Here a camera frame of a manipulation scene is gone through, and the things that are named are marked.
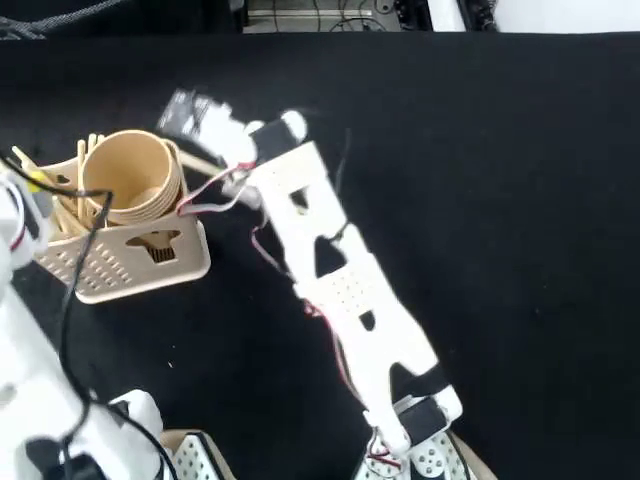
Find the white plastic basket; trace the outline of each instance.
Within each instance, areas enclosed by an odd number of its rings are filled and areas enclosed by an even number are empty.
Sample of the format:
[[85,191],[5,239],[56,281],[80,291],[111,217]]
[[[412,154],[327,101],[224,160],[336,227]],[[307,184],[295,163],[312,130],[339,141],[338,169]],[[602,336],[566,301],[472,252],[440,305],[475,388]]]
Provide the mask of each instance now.
[[[51,178],[63,175],[69,188],[77,188],[77,159],[42,167]],[[182,191],[186,192],[184,173]],[[156,232],[173,232],[169,248],[155,249],[132,239]],[[51,242],[36,261],[58,280],[68,284],[86,235]],[[192,216],[169,213],[162,218],[98,231],[85,262],[76,295],[83,303],[99,303],[203,277],[211,258],[202,224]]]

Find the black tablecloth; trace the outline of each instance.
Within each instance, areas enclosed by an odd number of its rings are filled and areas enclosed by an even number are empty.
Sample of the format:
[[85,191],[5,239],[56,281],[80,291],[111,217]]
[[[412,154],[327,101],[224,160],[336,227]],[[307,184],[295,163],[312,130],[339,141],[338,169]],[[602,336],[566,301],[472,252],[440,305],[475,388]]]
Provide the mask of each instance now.
[[[345,209],[455,384],[455,429],[501,478],[635,476],[640,36],[20,42],[0,58],[0,140],[42,163],[91,131],[152,128],[177,86],[243,120],[321,111],[330,169],[349,126]],[[203,221],[204,279],[77,305],[76,370],[105,398],[150,391],[240,480],[347,478],[368,432],[325,327],[252,250],[256,215]],[[35,266],[15,284],[54,332],[62,287]]]

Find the white wall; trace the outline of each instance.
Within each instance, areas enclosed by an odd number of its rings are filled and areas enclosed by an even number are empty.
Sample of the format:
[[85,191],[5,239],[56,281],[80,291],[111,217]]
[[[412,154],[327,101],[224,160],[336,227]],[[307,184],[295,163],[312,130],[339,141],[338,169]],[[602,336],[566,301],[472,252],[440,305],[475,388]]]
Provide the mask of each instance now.
[[498,0],[501,32],[640,31],[640,0]]

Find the paper cup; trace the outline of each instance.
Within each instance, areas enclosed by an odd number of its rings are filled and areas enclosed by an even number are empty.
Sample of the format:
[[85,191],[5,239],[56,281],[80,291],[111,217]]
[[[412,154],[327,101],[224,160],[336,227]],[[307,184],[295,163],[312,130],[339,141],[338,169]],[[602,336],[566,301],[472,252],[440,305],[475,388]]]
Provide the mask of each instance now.
[[[180,172],[173,148],[155,135],[125,130],[106,137],[87,156],[81,187],[114,194],[109,221],[131,225],[161,217],[180,191]],[[97,209],[104,198],[88,198]]]

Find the white robotic arm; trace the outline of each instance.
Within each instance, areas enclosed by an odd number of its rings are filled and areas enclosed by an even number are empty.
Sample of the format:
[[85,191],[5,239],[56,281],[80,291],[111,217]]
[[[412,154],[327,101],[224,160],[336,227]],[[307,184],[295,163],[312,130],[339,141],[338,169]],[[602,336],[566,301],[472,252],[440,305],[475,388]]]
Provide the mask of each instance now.
[[[51,343],[10,283],[14,269],[46,248],[51,196],[31,192],[11,172],[0,172],[0,179],[4,186],[0,187],[0,478],[56,478],[52,469],[62,465],[39,463],[27,454],[29,445],[44,440],[57,455],[57,445],[82,416],[83,403]],[[149,394],[135,390],[114,402],[126,403],[129,415],[152,435],[162,432],[160,412]],[[85,453],[90,464],[83,463]],[[170,478],[161,470],[154,446],[103,407],[90,407],[70,454],[83,468],[94,471],[97,467],[108,479]]]
[[[453,388],[439,385],[429,396],[394,409],[390,368],[400,364],[416,376],[437,368],[424,332],[394,295],[375,256],[347,219],[322,158],[306,137],[306,122],[287,112],[269,124],[248,127],[212,100],[178,91],[159,128],[187,138],[236,169],[233,182],[254,189],[284,247],[298,297],[324,316],[344,351],[349,376],[369,424],[391,454],[406,456],[446,430],[462,413]],[[304,207],[297,199],[303,199]],[[324,237],[345,258],[324,276],[315,270],[315,242]]]

